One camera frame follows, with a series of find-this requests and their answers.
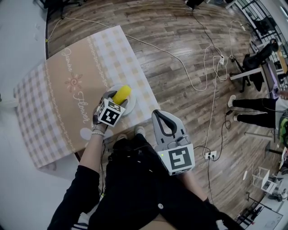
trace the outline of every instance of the shoe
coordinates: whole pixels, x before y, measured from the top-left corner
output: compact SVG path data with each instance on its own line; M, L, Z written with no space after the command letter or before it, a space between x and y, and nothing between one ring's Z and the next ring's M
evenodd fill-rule
M139 133L139 134L142 134L143 137L145 137L146 132L145 132L145 129L144 129L143 126L136 126L136 127L135 127L135 136L136 136L138 133Z
M231 97L229 98L229 101L228 101L228 107L231 108L233 107L233 101L236 100L236 95L231 95Z
M238 120L237 120L237 117L238 117L239 115L242 115L242 114L240 113L240 114L237 114L237 115L233 116L233 121L238 121Z
M116 141L119 141L119 140L121 140L121 139L127 139L127 135L126 134L120 134L118 137L117 137L117 139L116 139Z

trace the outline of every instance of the wooden floor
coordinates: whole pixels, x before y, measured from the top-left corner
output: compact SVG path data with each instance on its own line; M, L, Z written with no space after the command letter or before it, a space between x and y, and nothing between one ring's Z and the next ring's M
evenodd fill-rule
M110 27L121 25L124 33L137 39L165 49L185 64L194 86L204 89L206 86L203 67L203 55L211 42L201 25L192 17L191 10L181 0L88 0L81 7L72 6L64 10L66 17L98 21ZM228 29L232 20L246 24L245 17L237 9L229 11L222 5L202 3L194 11L195 17L204 25L206 32L215 46L220 48L225 57L230 55ZM59 20L54 15L48 24L48 35ZM250 33L244 32L239 24L233 24L236 29L231 32L233 55L242 61L248 53ZM64 19L58 24L49 40L49 56L61 49L83 39L105 27L90 22L80 22ZM181 63L171 55L153 47L128 38L141 67L148 79L155 97L162 110L168 111L182 119L194 146L204 145L215 86L215 73L212 69L212 57L215 50L210 49L206 57L207 90L199 92L192 88ZM228 62L228 73L237 72L236 67ZM221 66L220 76L226 74ZM220 153L221 127L224 115L228 111L227 101L231 94L237 98L257 98L264 96L266 90L257 92L254 86L239 93L241 82L229 79L217 80L216 100L207 146ZM223 151L217 162L210 162L210 180L213 200L221 210L235 218L248 202L246 191L252 197L260 200L262 192L250 186L252 169L258 166L275 170L279 156L269 155L264 159L264 149L267 141L245 137L244 132L268 134L269 129L232 121L232 115L227 117L232 122L231 129L224 128ZM147 140L156 145L151 122L145 124ZM205 191L209 193L207 178L207 161L202 157L202 149L195 151L196 167L193 170ZM245 170L248 176L242 180Z

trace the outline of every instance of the white extension cord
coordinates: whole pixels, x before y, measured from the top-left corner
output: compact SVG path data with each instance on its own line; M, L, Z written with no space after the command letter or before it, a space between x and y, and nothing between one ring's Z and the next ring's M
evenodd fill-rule
M97 24L99 24L99 25L102 25L102 26L104 26L104 27L110 28L109 26L106 26L106 25L104 25L104 24L102 24L102 23L95 22L95 21L89 21L89 20L78 19L78 18L67 18L67 17L64 17L64 18L66 18L66 19L73 19L73 20L77 20L77 21L84 21L84 22L93 22L93 23L97 23ZM51 38L51 36L52 36L52 34L53 34L56 26L58 25L58 23L59 23L61 20L62 20L62 19L60 19L60 20L56 23L54 29L52 30L52 33L50 34L50 36L49 36L49 38L46 40L46 42L48 42L48 41L50 40L50 38ZM206 89L207 89L207 85L208 85L207 72L206 72L206 66L205 66L205 56L206 56L206 51L207 51L207 49L209 49L210 47L215 47L216 49L218 49L218 50L220 51L221 56L214 56L214 57L213 57L213 70L214 70L216 76L215 76L215 87L214 87L213 103L212 103L212 108L211 108L211 117L210 117L210 122L209 122L209 126L208 126L207 138L206 138L206 141L205 141L205 148L206 148L206 146L207 146L207 141L208 141L208 137L209 137L210 126L211 126L211 122L212 122L213 108L214 108L214 101L215 101L215 93L216 93L216 85L217 85L217 77L219 78L219 80L222 80L222 81L224 81L224 80L227 79L227 75L228 75L228 72L227 72L228 60L229 60L229 58L231 58L231 59L234 58L233 53L232 53L231 34L230 34L230 30L232 29L232 23L233 23L233 22L238 22L238 21L233 20L233 21L231 21L231 23L230 23L231 27L230 27L230 29L229 29L229 37L230 37L230 51L231 51L231 55L227 58L227 62L226 62L226 65L225 65L226 77L225 77L224 79L221 79L221 78L219 77L219 75L218 75L218 66L219 66L219 63L220 63L221 61L223 62L223 59L225 59L224 56L222 55L222 52L220 51L219 48L217 48L217 47L214 46L214 45L210 45L210 46L208 46L208 47L205 49L204 58L203 58L204 70L205 70L205 75L206 75L206 87L205 87L205 89L197 89L197 88L195 88L195 87L193 86L192 81L191 81L191 79L190 79L190 76L189 76L189 74L188 74L188 72L187 72L187 69L186 69L184 63L181 61L180 58L176 57L175 55L171 54L170 52L168 52L168 51L166 51L166 50L163 50L163 49L158 48L158 47L155 46L155 45L152 45L152 44L149 44L149 43L147 43L147 42L141 41L141 40L139 40L139 39L137 39L137 38L134 38L134 37L132 37L132 36L125 35L126 37L135 39L136 41L139 41L139 42L142 42L142 43L144 43L144 44L153 46L154 48L156 48L156 49L158 49L158 50L161 50L161 51L163 51L163 52L166 52L166 53L170 54L171 56L175 57L176 59L178 59L178 60L181 62L181 64L183 65L184 69L185 69L186 75L188 76L188 79L189 79L189 81L190 81L191 86L192 86L195 90L197 90L197 91L204 91L204 90L206 90ZM242 29L245 31L245 28L243 27L243 25L242 25L240 22L238 22L238 23L240 24L240 26L242 27ZM220 58L220 59L219 59L219 62L218 62L218 64L217 64L217 69L215 70L215 68L214 68L214 58L217 58L217 57Z

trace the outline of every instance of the plaid pattern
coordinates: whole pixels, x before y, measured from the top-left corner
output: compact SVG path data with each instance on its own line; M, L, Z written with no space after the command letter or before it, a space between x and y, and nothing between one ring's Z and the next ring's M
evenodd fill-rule
M106 90L113 85L128 84L136 97L134 110L120 120L122 128L117 133L151 118L152 111L159 106L121 27L86 39ZM16 113L22 136L37 168L78 150L74 149L58 113L46 62L18 84L14 96L19 98ZM108 130L105 138L116 134L113 132L114 129Z
M36 167L71 153L53 110L45 77L45 63L32 70L14 89L16 114L24 142Z

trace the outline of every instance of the white marker cube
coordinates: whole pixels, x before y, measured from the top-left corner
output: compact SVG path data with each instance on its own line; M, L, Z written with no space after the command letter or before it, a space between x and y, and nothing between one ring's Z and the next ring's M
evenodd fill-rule
M97 108L98 121L114 127L124 111L125 108L104 98L102 104Z
M193 144L159 151L157 154L170 176L184 173L195 167Z

